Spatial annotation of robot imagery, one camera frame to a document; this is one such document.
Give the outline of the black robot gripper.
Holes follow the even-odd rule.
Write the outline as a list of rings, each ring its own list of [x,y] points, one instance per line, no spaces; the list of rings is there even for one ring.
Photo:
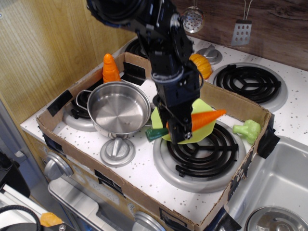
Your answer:
[[[168,126],[171,142],[177,144],[192,136],[192,104],[200,97],[199,72],[181,68],[175,75],[153,72],[157,89],[154,104],[163,127]]]

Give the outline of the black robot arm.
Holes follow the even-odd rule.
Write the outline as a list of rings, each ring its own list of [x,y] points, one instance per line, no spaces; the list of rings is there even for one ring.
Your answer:
[[[190,60],[193,43],[187,38],[176,6],[169,0],[89,0],[91,15],[106,26],[135,32],[151,64],[162,124],[176,144],[192,137],[192,104],[203,86]]]

